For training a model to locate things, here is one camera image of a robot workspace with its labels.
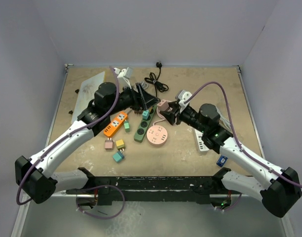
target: gray floor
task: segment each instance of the gray floor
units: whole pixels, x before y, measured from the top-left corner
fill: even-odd
[[[120,202],[99,210],[116,213]],[[127,202],[115,219],[98,220],[76,211],[75,197],[31,203],[22,237],[285,237],[281,220],[262,204],[242,197],[231,211],[190,202]]]

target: white power strip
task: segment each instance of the white power strip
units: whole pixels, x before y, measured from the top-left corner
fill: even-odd
[[[195,128],[192,128],[192,129],[193,129],[193,134],[195,136],[195,141],[196,141],[199,153],[206,154],[207,151],[209,151],[209,148],[206,147],[204,142],[201,140],[202,132],[196,130]]]

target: wooden table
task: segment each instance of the wooden table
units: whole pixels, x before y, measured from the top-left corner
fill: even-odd
[[[70,68],[60,101],[58,113],[53,126],[50,142],[65,132],[71,125],[70,110],[75,107],[77,94],[75,90],[81,83],[105,71],[105,81],[114,82],[109,68]],[[150,72],[158,74],[157,68],[134,68],[131,80],[142,81]],[[240,141],[257,154],[261,154],[256,133],[249,114],[242,85],[236,68],[162,68],[159,79],[167,84],[170,89],[164,93],[158,93],[158,97],[166,100],[174,100],[175,95],[185,89],[194,93],[201,85],[208,81],[217,81],[226,90],[230,110]],[[147,91],[154,94],[154,87]],[[221,90],[216,85],[210,85],[203,89],[191,102],[191,106],[199,110],[200,105],[211,103],[216,105],[223,115],[227,117],[225,101]],[[116,148],[107,152],[104,149],[106,137],[103,132],[95,138],[79,147],[57,169],[60,171],[72,171],[78,167],[87,168],[95,176],[211,176],[220,168],[216,162],[220,155],[209,151],[200,155],[197,151],[192,128],[182,123],[171,126],[168,122],[161,122],[168,131],[168,140],[162,147],[151,146],[145,138],[142,143],[135,142],[133,136],[142,117],[134,113],[129,114],[128,121],[131,131],[126,133],[120,128],[114,136],[114,140],[123,139],[126,145],[125,159],[116,163],[112,155]],[[249,175],[236,163],[228,159],[225,164],[238,173]]]

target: white wall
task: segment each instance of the white wall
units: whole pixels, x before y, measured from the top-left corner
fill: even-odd
[[[302,182],[302,0],[281,0],[243,64],[243,80],[268,160]],[[302,237],[302,198],[290,211]]]
[[[34,0],[66,63],[238,65],[277,0]]]
[[[18,210],[14,162],[44,146],[63,67],[32,1],[0,0],[0,237]]]

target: metal frame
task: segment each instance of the metal frame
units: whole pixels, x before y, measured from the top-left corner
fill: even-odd
[[[70,65],[69,68],[70,67],[73,67],[73,68],[79,68],[80,67],[80,68],[82,68],[82,67],[89,67],[89,66]],[[243,78],[242,78],[242,74],[241,74],[241,69],[240,69],[239,66],[233,66],[233,67],[235,67],[237,69],[238,76],[239,76],[241,86],[242,86],[242,89],[243,89],[243,94],[244,94],[244,97],[245,97],[245,100],[246,100],[246,103],[247,103],[247,106],[248,106],[248,109],[249,109],[250,117],[251,117],[251,120],[252,120],[253,128],[255,130],[255,134],[257,136],[257,140],[258,140],[259,147],[260,147],[260,150],[261,150],[261,154],[262,154],[262,157],[265,159],[265,155],[264,155],[263,147],[262,147],[262,144],[261,144],[260,136],[259,136],[256,124],[255,124],[255,120],[254,120],[254,116],[253,116],[252,109],[251,109],[251,106],[250,106],[250,102],[249,102],[249,99],[248,99],[247,94],[246,94],[246,89],[245,89],[245,86],[244,86],[244,82],[243,82]],[[49,129],[49,133],[48,133],[48,136],[47,136],[45,147],[47,147],[47,145],[49,144],[50,136],[51,136],[53,125],[54,125],[54,122],[55,122],[55,119],[56,119],[56,116],[57,116],[57,113],[58,113],[58,109],[59,109],[61,97],[62,97],[62,94],[63,94],[63,90],[64,90],[64,87],[65,87],[65,84],[66,84],[66,80],[67,80],[67,77],[68,77],[68,73],[69,73],[69,70],[67,70],[67,72],[65,74],[64,82],[63,82],[62,89],[61,89],[60,98],[58,100],[56,110],[55,110],[55,114],[54,114],[52,122],[51,122],[51,126],[50,126],[50,129]],[[92,197],[93,195],[68,195],[68,194],[66,194],[66,192],[58,192],[58,193],[54,193],[52,196],[53,197],[76,197],[76,196],[78,196],[78,197]],[[210,195],[210,197],[211,198],[224,198],[224,197],[226,197],[226,195]],[[29,196],[27,194],[23,194],[22,201],[25,201],[28,198],[29,198]],[[27,203],[23,206],[20,206],[11,237],[20,237],[21,236],[29,206],[30,206],[30,203]],[[294,237],[295,234],[294,234],[294,230],[292,228],[292,224],[291,224],[291,221],[290,221],[289,214],[286,214],[283,218],[281,218],[281,220],[282,220],[282,225],[283,225],[284,231],[286,233],[286,236],[287,237]]]

